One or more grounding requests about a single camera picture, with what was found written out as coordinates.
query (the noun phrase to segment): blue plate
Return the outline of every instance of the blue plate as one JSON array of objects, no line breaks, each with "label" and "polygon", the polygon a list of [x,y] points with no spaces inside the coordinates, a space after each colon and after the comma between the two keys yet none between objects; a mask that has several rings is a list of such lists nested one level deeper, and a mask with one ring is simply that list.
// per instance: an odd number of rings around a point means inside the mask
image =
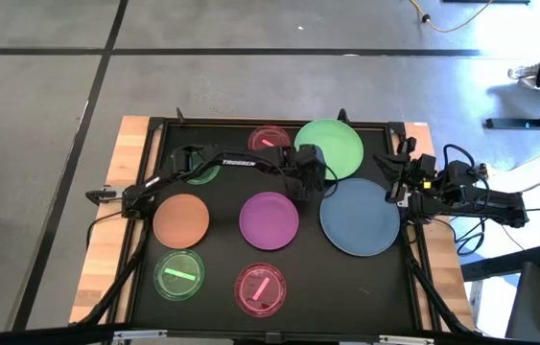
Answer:
[{"label": "blue plate", "polygon": [[320,204],[320,224],[329,241],[341,251],[360,257],[389,248],[399,233],[400,216],[397,205],[385,202],[386,192],[362,178],[340,181],[338,190]]}]

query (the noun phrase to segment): green petri dish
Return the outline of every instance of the green petri dish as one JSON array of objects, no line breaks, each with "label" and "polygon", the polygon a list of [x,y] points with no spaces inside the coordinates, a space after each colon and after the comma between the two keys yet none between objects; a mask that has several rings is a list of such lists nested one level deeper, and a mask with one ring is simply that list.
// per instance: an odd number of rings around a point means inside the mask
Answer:
[{"label": "green petri dish", "polygon": [[167,300],[184,301],[201,288],[203,273],[201,258],[194,251],[171,251],[154,268],[154,287]]},{"label": "green petri dish", "polygon": [[[303,144],[320,147],[325,164],[343,179],[354,173],[364,160],[364,144],[351,126],[338,120],[315,120],[302,127],[295,137],[294,146]],[[325,179],[335,177],[329,172]]]},{"label": "green petri dish", "polygon": [[[201,158],[201,155],[199,153],[193,152],[191,154],[191,167],[193,169],[196,168],[202,162],[203,162],[203,159]],[[220,169],[221,169],[220,166],[212,167],[206,170],[202,175],[192,178],[186,182],[192,185],[202,185],[202,184],[208,183],[212,181],[214,177],[216,177]]]}]

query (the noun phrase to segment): purple plate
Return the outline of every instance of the purple plate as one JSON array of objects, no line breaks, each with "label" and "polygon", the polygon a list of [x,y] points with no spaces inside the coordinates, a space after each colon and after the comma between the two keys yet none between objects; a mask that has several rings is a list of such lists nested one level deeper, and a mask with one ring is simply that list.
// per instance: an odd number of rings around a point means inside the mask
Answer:
[{"label": "purple plate", "polygon": [[248,243],[263,250],[289,244],[299,227],[299,214],[284,195],[264,192],[250,198],[240,212],[240,231]]}]

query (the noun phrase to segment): green plate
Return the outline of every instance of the green plate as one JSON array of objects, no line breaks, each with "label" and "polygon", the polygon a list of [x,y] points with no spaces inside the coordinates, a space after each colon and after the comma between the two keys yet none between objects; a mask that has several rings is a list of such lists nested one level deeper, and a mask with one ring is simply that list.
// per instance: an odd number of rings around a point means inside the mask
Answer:
[{"label": "green plate", "polygon": [[[302,127],[295,137],[295,147],[313,144],[323,152],[325,164],[338,179],[354,173],[364,160],[364,144],[351,126],[338,120],[316,120]],[[325,179],[335,179],[327,171]]]},{"label": "green plate", "polygon": [[[201,163],[203,163],[203,159],[201,158],[201,155],[197,152],[193,152],[191,154],[191,167],[194,169]],[[186,182],[192,185],[202,185],[202,184],[208,183],[212,181],[214,177],[216,177],[220,169],[221,169],[220,166],[212,167],[206,170],[205,172],[203,172],[200,176],[192,178]]]}]

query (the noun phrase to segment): pink petri dish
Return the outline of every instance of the pink petri dish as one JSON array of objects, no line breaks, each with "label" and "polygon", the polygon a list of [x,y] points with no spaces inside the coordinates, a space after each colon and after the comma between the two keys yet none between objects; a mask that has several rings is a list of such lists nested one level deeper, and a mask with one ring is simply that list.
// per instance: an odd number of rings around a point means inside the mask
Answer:
[{"label": "pink petri dish", "polygon": [[287,296],[287,284],[271,264],[251,264],[235,281],[235,300],[242,311],[254,317],[268,317],[280,310]]},{"label": "pink petri dish", "polygon": [[248,148],[260,150],[271,147],[288,147],[291,137],[279,126],[265,125],[256,128],[248,137]]}]

